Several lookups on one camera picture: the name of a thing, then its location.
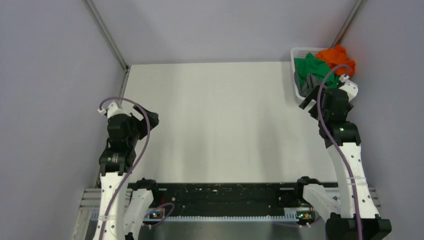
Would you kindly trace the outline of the green t shirt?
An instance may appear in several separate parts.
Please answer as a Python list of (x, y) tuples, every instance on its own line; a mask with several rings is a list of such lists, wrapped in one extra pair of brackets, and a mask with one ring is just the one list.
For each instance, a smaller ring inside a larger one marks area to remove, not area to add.
[(313, 74), (320, 79), (320, 82), (332, 69), (323, 60), (317, 59), (312, 53), (307, 53), (305, 58), (295, 57), (294, 59), (295, 72), (298, 72), (301, 83), (306, 78), (308, 73)]

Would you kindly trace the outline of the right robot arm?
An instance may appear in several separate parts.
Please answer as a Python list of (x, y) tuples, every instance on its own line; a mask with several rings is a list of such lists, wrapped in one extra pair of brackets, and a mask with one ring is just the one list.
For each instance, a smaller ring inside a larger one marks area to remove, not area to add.
[(311, 205), (325, 222), (329, 240), (383, 240), (392, 232), (374, 204), (362, 164), (358, 127), (347, 120), (352, 110), (348, 93), (341, 89), (316, 86), (300, 104), (318, 121), (335, 169), (340, 199), (331, 197), (319, 180), (303, 176), (296, 182), (293, 200), (299, 206)]

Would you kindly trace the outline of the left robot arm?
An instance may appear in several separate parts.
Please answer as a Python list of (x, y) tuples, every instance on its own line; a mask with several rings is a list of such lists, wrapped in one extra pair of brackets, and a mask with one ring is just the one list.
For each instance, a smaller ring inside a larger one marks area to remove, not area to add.
[(112, 102), (98, 112), (107, 117), (106, 147), (99, 158), (101, 195), (95, 240), (135, 240), (139, 236), (143, 217), (149, 207), (160, 202), (160, 193), (154, 188), (141, 187), (125, 212), (131, 168), (135, 165), (136, 145), (159, 124), (159, 115), (141, 107), (134, 109), (144, 118)]

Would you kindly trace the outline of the grey t shirt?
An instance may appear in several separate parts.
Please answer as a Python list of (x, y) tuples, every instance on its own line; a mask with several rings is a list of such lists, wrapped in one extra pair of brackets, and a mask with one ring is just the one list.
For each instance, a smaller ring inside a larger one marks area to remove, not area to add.
[(302, 83), (302, 79), (297, 71), (294, 72), (293, 76), (298, 95), (302, 98), (305, 98), (313, 90), (314, 87), (321, 84), (320, 79), (311, 73), (306, 74), (306, 77)]

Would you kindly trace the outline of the orange t shirt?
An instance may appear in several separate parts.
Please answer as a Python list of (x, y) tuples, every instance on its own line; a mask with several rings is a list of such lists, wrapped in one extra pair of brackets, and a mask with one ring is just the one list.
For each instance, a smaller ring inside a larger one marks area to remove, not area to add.
[(355, 74), (356, 62), (348, 57), (347, 50), (340, 44), (319, 51), (315, 57), (326, 62), (331, 69), (338, 65), (347, 65), (349, 67), (348, 76), (352, 77)]

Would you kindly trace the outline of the white plastic basket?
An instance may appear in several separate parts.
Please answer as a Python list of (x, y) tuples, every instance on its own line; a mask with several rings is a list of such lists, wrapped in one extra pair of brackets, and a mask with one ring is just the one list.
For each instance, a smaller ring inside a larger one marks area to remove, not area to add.
[(319, 47), (294, 47), (290, 51), (295, 94), (302, 101), (337, 66), (327, 62), (322, 51), (325, 49)]

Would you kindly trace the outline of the right aluminium frame post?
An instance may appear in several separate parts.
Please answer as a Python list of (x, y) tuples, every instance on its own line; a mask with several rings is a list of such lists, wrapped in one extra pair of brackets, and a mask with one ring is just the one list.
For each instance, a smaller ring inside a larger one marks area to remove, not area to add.
[(355, 18), (363, 8), (363, 6), (366, 4), (367, 0), (356, 0), (351, 11), (347, 15), (344, 23), (342, 24), (337, 36), (335, 37), (334, 41), (331, 44), (331, 48), (334, 48), (336, 45), (341, 44), (343, 38), (347, 34), (351, 24), (354, 22)]

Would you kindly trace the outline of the aluminium frame post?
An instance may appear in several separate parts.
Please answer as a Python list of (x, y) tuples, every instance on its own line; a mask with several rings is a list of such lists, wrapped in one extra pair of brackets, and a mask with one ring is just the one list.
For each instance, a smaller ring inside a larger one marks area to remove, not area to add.
[(116, 44), (113, 36), (111, 35), (105, 21), (103, 20), (100, 12), (97, 9), (97, 6), (95, 5), (95, 2), (93, 0), (83, 0), (84, 4), (86, 5), (88, 12), (93, 17), (93, 20), (102, 35), (103, 39), (105, 40), (106, 44), (108, 45), (112, 55), (115, 57), (115, 59), (118, 61), (120, 67), (123, 69), (124, 72), (127, 72), (129, 69), (129, 65), (125, 61), (121, 51), (118, 48), (118, 45)]
[(366, 4), (367, 0), (356, 0), (351, 11), (347, 15), (344, 23), (342, 24), (337, 36), (335, 37), (334, 41), (331, 44), (331, 48), (334, 48), (336, 45), (341, 44), (343, 38), (347, 34), (351, 24), (354, 22), (355, 18), (363, 8), (363, 6)]

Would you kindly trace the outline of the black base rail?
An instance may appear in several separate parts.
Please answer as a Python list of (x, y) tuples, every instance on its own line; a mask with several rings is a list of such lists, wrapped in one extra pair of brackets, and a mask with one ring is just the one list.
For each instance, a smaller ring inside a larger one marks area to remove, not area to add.
[(152, 191), (149, 210), (173, 222), (281, 221), (317, 218), (315, 209), (299, 198), (295, 183), (129, 183), (136, 191)]

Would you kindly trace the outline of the left aluminium frame post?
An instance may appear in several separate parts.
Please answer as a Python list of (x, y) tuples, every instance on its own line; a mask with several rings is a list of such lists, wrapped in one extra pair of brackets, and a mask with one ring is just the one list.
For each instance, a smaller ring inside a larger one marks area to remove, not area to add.
[(115, 59), (118, 61), (120, 67), (123, 69), (124, 72), (127, 72), (129, 69), (129, 65), (125, 61), (121, 51), (118, 48), (118, 45), (116, 44), (113, 36), (111, 35), (105, 21), (103, 20), (100, 12), (97, 9), (97, 6), (95, 5), (95, 2), (93, 0), (83, 0), (84, 4), (86, 5), (88, 12), (93, 17), (93, 20), (102, 35), (103, 39), (105, 40), (106, 44), (108, 45), (112, 55), (115, 57)]

